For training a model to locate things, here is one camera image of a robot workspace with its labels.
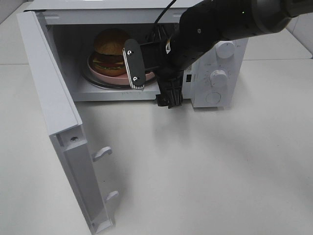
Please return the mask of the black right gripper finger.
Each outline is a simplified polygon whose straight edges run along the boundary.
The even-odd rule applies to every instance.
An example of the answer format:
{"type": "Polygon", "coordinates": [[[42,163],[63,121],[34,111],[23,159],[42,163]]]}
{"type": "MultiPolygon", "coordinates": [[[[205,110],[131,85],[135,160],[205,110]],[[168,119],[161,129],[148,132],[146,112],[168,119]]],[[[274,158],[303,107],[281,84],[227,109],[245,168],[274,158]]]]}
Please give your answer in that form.
{"type": "Polygon", "coordinates": [[[183,73],[178,73],[171,78],[157,77],[160,94],[156,95],[157,105],[169,109],[182,105],[183,73]]]}
{"type": "Polygon", "coordinates": [[[153,24],[151,30],[146,36],[146,42],[162,42],[168,41],[171,37],[171,24],[170,23],[157,23],[153,24]]]}

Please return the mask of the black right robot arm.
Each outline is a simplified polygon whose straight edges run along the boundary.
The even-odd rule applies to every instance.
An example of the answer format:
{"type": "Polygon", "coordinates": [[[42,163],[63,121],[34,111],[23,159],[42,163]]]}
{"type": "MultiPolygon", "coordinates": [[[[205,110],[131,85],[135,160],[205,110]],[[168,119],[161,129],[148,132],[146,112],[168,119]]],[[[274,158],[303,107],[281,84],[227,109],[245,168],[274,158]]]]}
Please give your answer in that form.
{"type": "Polygon", "coordinates": [[[183,71],[218,42],[278,33],[312,11],[311,0],[203,0],[181,15],[171,36],[155,24],[145,64],[157,76],[158,106],[181,106],[183,71]]]}

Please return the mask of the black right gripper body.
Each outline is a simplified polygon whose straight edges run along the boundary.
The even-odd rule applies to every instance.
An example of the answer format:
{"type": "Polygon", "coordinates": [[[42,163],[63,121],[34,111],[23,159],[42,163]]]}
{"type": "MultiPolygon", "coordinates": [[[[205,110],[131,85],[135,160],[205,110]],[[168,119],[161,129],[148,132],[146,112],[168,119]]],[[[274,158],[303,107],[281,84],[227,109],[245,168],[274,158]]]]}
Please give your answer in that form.
{"type": "Polygon", "coordinates": [[[177,31],[171,37],[154,34],[156,74],[159,78],[179,77],[196,60],[196,33],[177,31]]]}

